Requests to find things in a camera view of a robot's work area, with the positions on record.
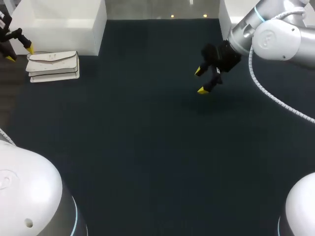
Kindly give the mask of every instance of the white block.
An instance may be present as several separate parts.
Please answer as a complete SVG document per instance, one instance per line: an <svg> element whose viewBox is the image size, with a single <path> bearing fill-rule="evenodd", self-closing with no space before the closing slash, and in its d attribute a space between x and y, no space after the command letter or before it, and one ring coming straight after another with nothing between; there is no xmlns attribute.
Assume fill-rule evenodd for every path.
<svg viewBox="0 0 315 236"><path fill-rule="evenodd" d="M35 51L77 51L97 56L107 21L105 0L22 0L12 15L11 30L22 28ZM28 51L10 40L17 55Z"/></svg>
<svg viewBox="0 0 315 236"><path fill-rule="evenodd" d="M257 5L259 0L220 0L219 21L223 40L229 32ZM304 23L307 27L315 27L315 11L307 4Z"/></svg>

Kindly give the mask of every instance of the dark carpet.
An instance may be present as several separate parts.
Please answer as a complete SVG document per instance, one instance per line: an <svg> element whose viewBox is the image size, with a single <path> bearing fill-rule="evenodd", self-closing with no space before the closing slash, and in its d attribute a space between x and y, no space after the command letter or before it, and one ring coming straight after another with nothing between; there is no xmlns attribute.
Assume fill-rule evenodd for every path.
<svg viewBox="0 0 315 236"><path fill-rule="evenodd" d="M8 134L60 171L97 236L269 236L315 171L315 126L253 84L247 58L202 96L218 20L109 21L79 80L26 83ZM262 84L315 117L315 73L254 58Z"/></svg>

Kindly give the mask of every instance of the white handbag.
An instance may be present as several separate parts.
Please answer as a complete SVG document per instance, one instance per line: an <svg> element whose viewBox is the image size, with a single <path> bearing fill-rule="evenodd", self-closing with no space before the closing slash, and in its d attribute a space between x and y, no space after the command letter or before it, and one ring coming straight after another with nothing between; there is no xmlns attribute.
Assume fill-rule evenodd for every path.
<svg viewBox="0 0 315 236"><path fill-rule="evenodd" d="M79 56L76 51L31 55L26 71L32 83L78 79Z"/></svg>

